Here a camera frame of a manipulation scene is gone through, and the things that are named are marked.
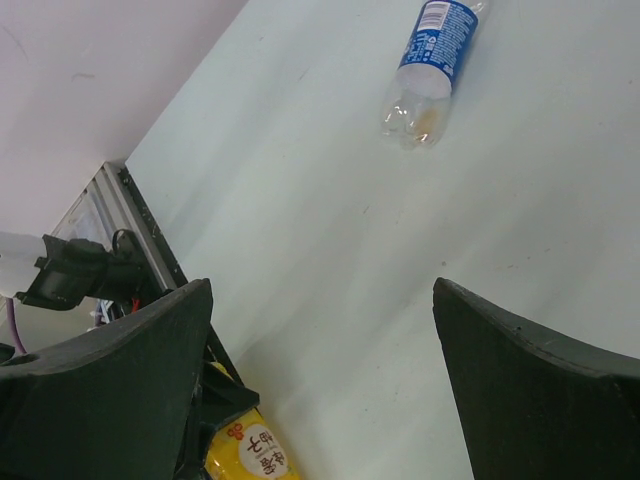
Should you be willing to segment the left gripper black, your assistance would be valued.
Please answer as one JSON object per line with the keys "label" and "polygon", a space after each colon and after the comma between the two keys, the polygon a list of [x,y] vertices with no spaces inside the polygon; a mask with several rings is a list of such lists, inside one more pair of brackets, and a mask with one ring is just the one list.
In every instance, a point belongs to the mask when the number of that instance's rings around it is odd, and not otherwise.
{"label": "left gripper black", "polygon": [[259,394],[217,362],[204,361],[197,378],[179,453],[180,479],[211,479],[205,460],[214,436],[259,405]]}

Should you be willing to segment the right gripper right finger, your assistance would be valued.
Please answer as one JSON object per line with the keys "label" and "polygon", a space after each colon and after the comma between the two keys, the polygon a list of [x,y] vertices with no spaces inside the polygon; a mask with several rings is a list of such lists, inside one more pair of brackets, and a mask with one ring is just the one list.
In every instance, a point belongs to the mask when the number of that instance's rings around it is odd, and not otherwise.
{"label": "right gripper right finger", "polygon": [[475,478],[638,478],[638,359],[444,278],[433,315]]}

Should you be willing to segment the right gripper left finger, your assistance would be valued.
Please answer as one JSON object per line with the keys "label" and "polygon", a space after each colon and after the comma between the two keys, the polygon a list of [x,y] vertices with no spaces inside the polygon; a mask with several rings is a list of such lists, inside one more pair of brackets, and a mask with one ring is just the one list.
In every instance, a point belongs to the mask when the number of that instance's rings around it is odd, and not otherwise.
{"label": "right gripper left finger", "polygon": [[212,313],[194,280],[1,365],[4,479],[170,479]]}

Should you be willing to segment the yellow juice bottle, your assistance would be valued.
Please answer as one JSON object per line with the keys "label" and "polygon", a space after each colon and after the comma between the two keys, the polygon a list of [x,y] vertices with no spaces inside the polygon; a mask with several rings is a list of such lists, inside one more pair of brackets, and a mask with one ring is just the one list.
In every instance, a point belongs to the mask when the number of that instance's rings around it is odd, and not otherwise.
{"label": "yellow juice bottle", "polygon": [[205,460],[211,479],[299,479],[301,474],[258,406],[218,432]]}

